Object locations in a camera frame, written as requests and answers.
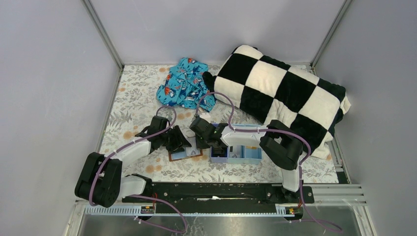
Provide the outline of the white VIP credit card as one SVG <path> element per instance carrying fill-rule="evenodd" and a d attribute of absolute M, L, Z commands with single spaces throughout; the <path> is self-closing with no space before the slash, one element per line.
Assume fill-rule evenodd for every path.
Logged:
<path fill-rule="evenodd" d="M 186 155 L 189 157 L 199 156 L 201 154 L 201 151 L 195 147 L 186 147 L 185 151 Z"/>

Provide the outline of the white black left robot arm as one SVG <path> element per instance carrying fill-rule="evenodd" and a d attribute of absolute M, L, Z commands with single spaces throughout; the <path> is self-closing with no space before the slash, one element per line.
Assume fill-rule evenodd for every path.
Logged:
<path fill-rule="evenodd" d="M 172 154 L 191 146 L 179 126 L 167 118 L 154 116 L 150 125 L 131 142 L 109 155 L 92 152 L 87 156 L 75 186 L 75 196 L 88 200 L 93 206 L 110 207 L 122 198 L 140 195 L 147 184 L 145 177 L 123 177 L 124 168 L 160 147 Z"/>

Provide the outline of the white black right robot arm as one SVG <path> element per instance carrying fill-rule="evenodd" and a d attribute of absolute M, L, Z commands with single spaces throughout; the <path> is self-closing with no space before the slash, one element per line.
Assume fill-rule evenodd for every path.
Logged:
<path fill-rule="evenodd" d="M 278 120 L 268 125 L 212 124 L 196 118 L 190 125 L 195 133 L 198 149 L 210 149 L 213 162 L 234 164 L 258 164 L 262 154 L 281 169 L 281 192 L 275 197 L 268 192 L 267 198 L 282 202 L 300 201 L 300 162 L 304 148 L 309 144 Z"/>

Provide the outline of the brown leather card holder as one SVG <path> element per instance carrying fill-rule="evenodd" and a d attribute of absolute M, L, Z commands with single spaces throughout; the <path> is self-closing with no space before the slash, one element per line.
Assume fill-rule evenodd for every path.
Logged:
<path fill-rule="evenodd" d="M 201 149 L 197 149 L 196 137 L 186 138 L 186 140 L 191 144 L 191 147 L 183 147 L 183 151 L 170 153 L 169 161 L 179 161 L 203 155 L 203 151 Z"/>

